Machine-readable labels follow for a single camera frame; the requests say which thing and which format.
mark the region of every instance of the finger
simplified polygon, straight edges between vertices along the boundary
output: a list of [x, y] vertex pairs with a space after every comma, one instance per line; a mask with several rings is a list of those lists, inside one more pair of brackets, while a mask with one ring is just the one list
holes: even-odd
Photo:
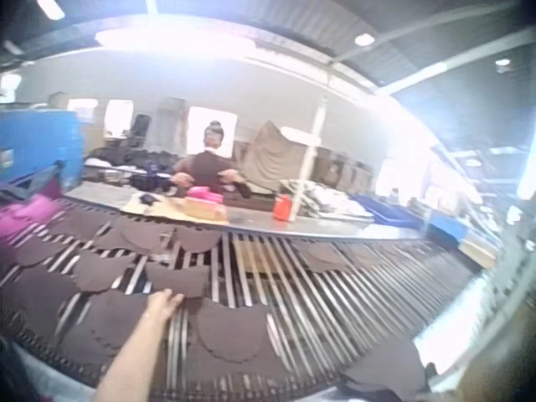
[[173, 297], [173, 299], [171, 299], [173, 309], [179, 307], [183, 303], [184, 297], [185, 297], [184, 295], [178, 293]]

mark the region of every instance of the ceiling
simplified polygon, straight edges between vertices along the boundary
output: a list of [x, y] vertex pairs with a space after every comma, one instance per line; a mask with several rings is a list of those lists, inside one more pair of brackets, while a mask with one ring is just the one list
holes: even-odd
[[[438, 136], [481, 192], [515, 193], [534, 131], [535, 35], [523, 33], [533, 15], [530, 0], [529, 8], [513, 0], [147, 1], [159, 13], [223, 19], [275, 34], [274, 45], [291, 39], [315, 49], [309, 57], [317, 63], [346, 55], [342, 63], [379, 88], [446, 62], [443, 74], [392, 95]], [[2, 43], [9, 40], [16, 49], [0, 50], [0, 71], [94, 47], [98, 30], [147, 13], [146, 0], [56, 2], [65, 13], [59, 21], [48, 19], [35, 0], [2, 1]], [[356, 46], [356, 36], [365, 33], [377, 45]], [[510, 60], [501, 72], [499, 59]], [[482, 166], [466, 165], [474, 158]]]

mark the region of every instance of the hand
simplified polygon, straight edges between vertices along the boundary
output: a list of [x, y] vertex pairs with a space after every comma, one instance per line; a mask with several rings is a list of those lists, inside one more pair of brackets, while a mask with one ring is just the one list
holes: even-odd
[[227, 169], [218, 173], [223, 183], [243, 183], [245, 179], [238, 173], [238, 170]]
[[171, 183], [184, 188], [192, 187], [193, 177], [187, 173], [175, 173], [171, 177]]
[[169, 289], [158, 291], [149, 296], [144, 317], [165, 323], [169, 320], [177, 307], [181, 305], [183, 300], [184, 295], [178, 293], [172, 297], [172, 293]]

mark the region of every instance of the pink fabric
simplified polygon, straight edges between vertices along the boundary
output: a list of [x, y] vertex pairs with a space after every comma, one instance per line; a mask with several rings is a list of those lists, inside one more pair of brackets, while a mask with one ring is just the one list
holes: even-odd
[[204, 199], [212, 203], [221, 204], [224, 202], [224, 196], [209, 191], [208, 187], [192, 187], [187, 194], [187, 197]]
[[47, 224], [59, 211], [61, 211], [61, 206], [54, 200], [41, 194], [35, 194], [29, 203], [13, 212], [13, 217]]
[[13, 236], [32, 224], [29, 219], [15, 219], [11, 214], [0, 216], [0, 239], [6, 239]]

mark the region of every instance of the brown shirt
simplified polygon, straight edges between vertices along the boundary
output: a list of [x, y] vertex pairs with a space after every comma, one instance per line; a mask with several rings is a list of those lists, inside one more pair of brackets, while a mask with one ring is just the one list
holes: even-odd
[[[213, 193], [221, 194], [223, 185], [219, 179], [219, 172], [228, 169], [236, 169], [233, 161], [221, 157], [210, 151], [204, 151], [197, 155], [188, 155], [178, 161], [173, 170], [175, 173], [187, 173], [193, 178], [194, 186], [206, 186]], [[244, 198], [251, 196], [250, 188], [244, 183], [233, 183]]]

